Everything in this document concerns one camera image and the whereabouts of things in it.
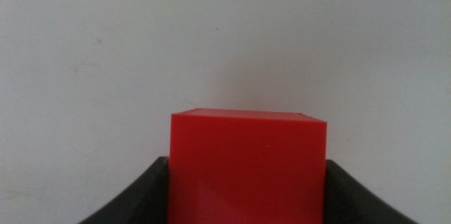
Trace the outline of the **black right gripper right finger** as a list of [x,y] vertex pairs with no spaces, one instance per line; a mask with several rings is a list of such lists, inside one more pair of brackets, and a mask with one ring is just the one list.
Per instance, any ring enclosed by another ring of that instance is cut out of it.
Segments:
[[335,161],[326,161],[325,224],[416,224],[354,179]]

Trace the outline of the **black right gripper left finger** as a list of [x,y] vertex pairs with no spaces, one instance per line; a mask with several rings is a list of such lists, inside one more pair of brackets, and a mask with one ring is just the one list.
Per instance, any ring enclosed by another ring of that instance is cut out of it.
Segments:
[[166,224],[168,157],[158,157],[141,176],[80,224]]

